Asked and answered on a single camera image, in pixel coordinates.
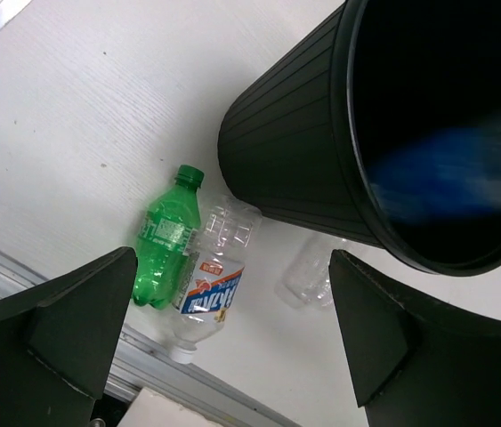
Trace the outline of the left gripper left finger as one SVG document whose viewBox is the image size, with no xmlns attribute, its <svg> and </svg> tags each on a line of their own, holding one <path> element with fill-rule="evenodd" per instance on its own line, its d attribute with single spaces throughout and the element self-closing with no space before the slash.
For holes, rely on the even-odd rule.
<svg viewBox="0 0 501 427">
<path fill-rule="evenodd" d="M 0 426 L 86 426 L 109 376 L 137 258 L 120 247 L 0 300 Z"/>
</svg>

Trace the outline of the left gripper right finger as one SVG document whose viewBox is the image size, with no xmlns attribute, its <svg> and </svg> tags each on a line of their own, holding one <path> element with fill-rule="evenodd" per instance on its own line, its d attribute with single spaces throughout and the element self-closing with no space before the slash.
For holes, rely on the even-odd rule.
<svg viewBox="0 0 501 427">
<path fill-rule="evenodd" d="M 501 321 L 443 302 L 335 250 L 335 311 L 372 426 L 501 426 Z"/>
</svg>

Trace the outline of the clear unlabelled plastic bottle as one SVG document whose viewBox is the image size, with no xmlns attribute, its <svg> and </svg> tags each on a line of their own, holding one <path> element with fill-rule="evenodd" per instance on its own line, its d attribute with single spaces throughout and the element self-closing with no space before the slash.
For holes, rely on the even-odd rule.
<svg viewBox="0 0 501 427">
<path fill-rule="evenodd" d="M 349 244 L 347 239 L 325 234 L 308 237 L 275 285 L 276 295 L 296 310 L 328 310 L 334 302 L 329 278 L 331 254 Z"/>
</svg>

